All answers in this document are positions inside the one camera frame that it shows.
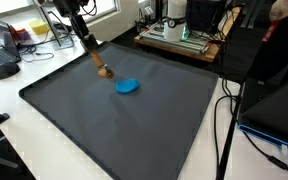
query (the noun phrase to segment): black mat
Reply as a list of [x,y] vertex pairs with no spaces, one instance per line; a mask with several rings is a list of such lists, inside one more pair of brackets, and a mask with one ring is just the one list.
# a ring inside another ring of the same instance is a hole
[[[83,56],[20,96],[112,178],[176,179],[218,76],[111,43],[98,52],[115,71],[112,80],[98,77],[91,57]],[[139,89],[118,94],[115,82],[129,78]]]

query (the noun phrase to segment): machine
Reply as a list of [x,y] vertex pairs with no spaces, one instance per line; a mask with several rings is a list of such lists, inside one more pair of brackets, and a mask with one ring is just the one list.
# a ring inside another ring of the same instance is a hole
[[45,3],[52,4],[56,7],[62,17],[69,18],[72,29],[76,33],[77,37],[81,40],[81,44],[85,50],[89,51],[96,66],[98,67],[98,75],[105,78],[112,78],[114,72],[108,68],[107,64],[104,64],[102,59],[96,52],[98,46],[97,41],[93,34],[89,33],[86,23],[79,15],[80,7],[87,6],[89,0],[34,0],[35,4],[43,5]]
[[169,0],[168,13],[164,23],[164,38],[167,41],[180,41],[186,29],[187,0]]

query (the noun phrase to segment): blue sponge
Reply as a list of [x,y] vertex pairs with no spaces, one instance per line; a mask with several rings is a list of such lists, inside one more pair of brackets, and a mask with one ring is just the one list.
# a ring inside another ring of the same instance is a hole
[[136,79],[128,79],[116,82],[116,91],[118,93],[127,94],[135,91],[139,86],[140,83]]

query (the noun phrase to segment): wall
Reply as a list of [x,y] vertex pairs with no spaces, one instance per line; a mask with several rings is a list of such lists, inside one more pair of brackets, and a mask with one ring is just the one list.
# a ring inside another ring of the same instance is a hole
[[111,41],[135,26],[139,19],[139,7],[145,7],[149,1],[138,4],[138,0],[119,0],[119,11],[88,24],[96,39]]

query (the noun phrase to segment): person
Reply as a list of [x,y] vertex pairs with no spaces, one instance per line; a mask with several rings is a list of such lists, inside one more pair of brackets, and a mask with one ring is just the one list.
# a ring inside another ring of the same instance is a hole
[[[263,82],[274,77],[288,65],[288,0],[277,0],[271,8],[270,19],[277,27],[270,32],[257,52],[246,77]],[[288,70],[281,83],[288,81]]]

